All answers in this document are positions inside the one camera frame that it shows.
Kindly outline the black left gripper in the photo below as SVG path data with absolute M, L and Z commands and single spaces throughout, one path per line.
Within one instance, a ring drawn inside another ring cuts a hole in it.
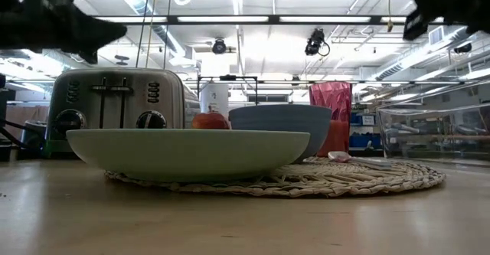
M 61 49 L 88 64 L 97 50 L 124 37 L 127 27 L 84 14 L 74 0 L 1 0 L 1 48 Z

